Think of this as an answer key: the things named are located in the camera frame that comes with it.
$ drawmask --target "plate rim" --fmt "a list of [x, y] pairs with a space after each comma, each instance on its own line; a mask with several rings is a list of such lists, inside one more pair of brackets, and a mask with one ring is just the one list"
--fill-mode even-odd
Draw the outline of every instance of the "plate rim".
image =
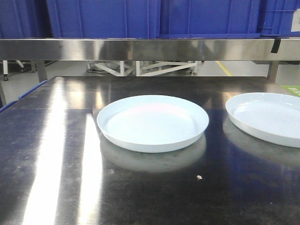
[[[136, 97], [142, 98], [142, 97], [148, 97], [148, 96], [153, 96], [153, 97], [154, 97], [154, 96], [160, 96], [160, 97], [167, 97], [167, 98], [176, 98], [176, 99], [180, 99], [180, 101], [186, 101], [186, 102], [188, 102], [189, 104], [193, 104], [193, 105], [197, 106], [200, 110], [202, 110], [203, 115], [205, 115], [205, 117], [206, 117], [206, 119], [205, 119], [206, 123], [205, 123], [205, 125], [203, 126], [204, 129], [201, 130], [200, 132], [198, 132], [196, 135], [193, 135], [192, 137], [190, 137], [190, 138], [188, 138], [188, 139], [181, 140], [181, 141], [178, 141], [178, 142], [168, 142], [168, 143], [160, 143], [160, 144], [144, 144], [144, 143], [129, 142], [129, 141], [125, 141], [125, 140], [116, 138], [115, 136], [113, 136], [113, 135], [109, 134], [108, 132], [106, 132], [106, 131], [100, 126], [100, 124], [99, 124], [99, 122], [98, 122], [98, 121], [99, 121], [100, 114], [101, 114], [102, 110], [104, 110], [104, 109], [107, 108], [108, 106], [110, 106], [110, 105], [112, 105], [112, 104], [116, 104], [116, 103], [118, 103], [119, 101], [123, 101], [123, 100], [125, 100], [125, 99], [128, 100], [128, 99], [130, 99], [130, 98], [136, 98]], [[206, 130], [206, 128], [208, 127], [209, 123], [210, 123], [209, 116], [208, 116], [207, 112], [206, 112], [201, 106], [199, 106], [198, 104], [196, 104], [196, 103], [194, 103], [194, 102], [191, 102], [191, 101], [189, 101], [189, 100], [186, 100], [186, 99], [184, 99], [184, 98], [174, 97], [174, 96], [169, 96], [169, 95], [152, 95], [152, 94], [150, 94], [150, 95], [137, 95], [137, 96], [125, 97], [125, 98], [119, 99], [119, 100], [117, 100], [117, 101], [111, 102], [110, 104], [106, 105], [103, 109], [101, 109], [101, 111], [100, 111], [100, 112], [98, 113], [98, 115], [97, 115], [97, 125], [98, 125], [98, 127], [100, 128], [101, 132], [102, 132], [105, 136], [106, 136], [106, 135], [109, 135], [109, 136], [112, 137], [113, 139], [116, 139], [116, 140], [121, 141], [121, 142], [129, 143], [129, 144], [140, 145], [140, 146], [151, 146], [151, 147], [156, 147], [156, 146], [158, 147], [158, 146], [163, 146], [163, 145], [177, 144], [177, 143], [185, 142], [185, 141], [187, 141], [187, 140], [194, 139], [194, 138], [196, 138], [197, 136], [200, 136], [200, 137], [201, 137], [201, 136], [203, 135], [204, 131]]]
[[230, 101], [231, 101], [232, 99], [234, 99], [234, 98], [240, 98], [240, 97], [243, 96], [243, 95], [249, 95], [249, 96], [250, 96], [250, 95], [261, 95], [261, 96], [263, 96], [263, 95], [277, 95], [277, 96], [284, 96], [285, 98], [293, 98], [293, 99], [297, 99], [297, 101], [300, 101], [299, 97], [292, 96], [292, 95], [287, 95], [287, 94], [270, 93], [270, 92], [249, 92], [249, 93], [242, 93], [242, 94], [235, 95], [235, 96], [231, 97], [230, 99], [228, 99], [228, 100], [226, 101], [225, 108], [226, 108], [226, 111], [227, 111], [227, 113], [228, 113], [228, 115], [229, 115], [229, 119], [232, 121], [232, 123], [233, 123], [234, 125], [236, 125], [239, 129], [243, 130], [244, 132], [246, 132], [246, 133], [248, 133], [248, 134], [250, 134], [250, 135], [252, 135], [252, 136], [254, 136], [254, 137], [257, 137], [257, 138], [259, 138], [259, 139], [262, 139], [261, 137], [258, 137], [258, 135], [254, 135], [254, 134], [249, 133], [248, 131], [242, 129], [242, 128], [240, 127], [240, 124], [242, 124], [242, 125], [244, 125], [244, 126], [247, 126], [248, 128], [250, 128], [250, 129], [252, 129], [252, 130], [254, 130], [254, 131], [257, 131], [257, 132], [259, 132], [259, 133], [263, 132], [263, 133], [268, 134], [268, 135], [271, 135], [271, 136], [280, 137], [280, 138], [286, 138], [286, 139], [294, 140], [294, 141], [299, 141], [299, 140], [300, 140], [300, 138], [290, 137], [290, 136], [287, 136], [287, 135], [279, 135], [279, 134], [276, 134], [276, 133], [272, 133], [272, 132], [267, 132], [267, 131], [261, 130], [261, 129], [258, 129], [258, 128], [256, 128], [256, 127], [253, 127], [253, 126], [251, 126], [251, 125], [249, 125], [249, 124], [247, 124], [247, 123], [245, 123], [245, 122], [242, 122], [241, 120], [237, 119], [237, 118], [232, 114], [232, 112], [228, 109], [228, 108], [229, 108], [228, 105], [229, 105], [229, 103], [230, 103]]

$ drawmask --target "white tray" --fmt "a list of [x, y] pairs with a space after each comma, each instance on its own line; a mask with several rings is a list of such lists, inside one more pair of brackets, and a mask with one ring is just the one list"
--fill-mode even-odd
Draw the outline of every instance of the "white tray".
[[112, 143], [139, 152], [168, 152], [197, 141], [208, 126], [207, 113], [195, 103], [170, 96], [143, 95], [103, 108], [97, 124]]
[[300, 98], [275, 93], [236, 95], [226, 102], [229, 119], [262, 140], [300, 147]]

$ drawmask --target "green sign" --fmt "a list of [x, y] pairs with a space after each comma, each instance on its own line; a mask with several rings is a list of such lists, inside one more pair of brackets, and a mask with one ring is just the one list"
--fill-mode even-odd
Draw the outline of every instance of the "green sign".
[[293, 95], [300, 97], [300, 86], [283, 86], [282, 85], [282, 87], [287, 89]]

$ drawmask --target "stainless steel table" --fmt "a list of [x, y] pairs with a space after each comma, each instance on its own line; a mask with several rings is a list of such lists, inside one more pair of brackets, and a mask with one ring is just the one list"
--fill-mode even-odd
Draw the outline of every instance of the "stainless steel table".
[[[300, 223], [300, 149], [238, 130], [224, 110], [243, 92], [287, 92], [262, 77], [55, 77], [0, 114], [1, 225]], [[131, 152], [95, 117], [136, 95], [185, 98], [210, 124], [195, 144]]]

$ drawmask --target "black tape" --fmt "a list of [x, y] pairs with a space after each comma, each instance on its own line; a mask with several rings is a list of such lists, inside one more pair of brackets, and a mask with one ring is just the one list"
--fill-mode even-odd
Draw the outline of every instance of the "black tape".
[[277, 53], [280, 47], [281, 39], [275, 39], [271, 53]]

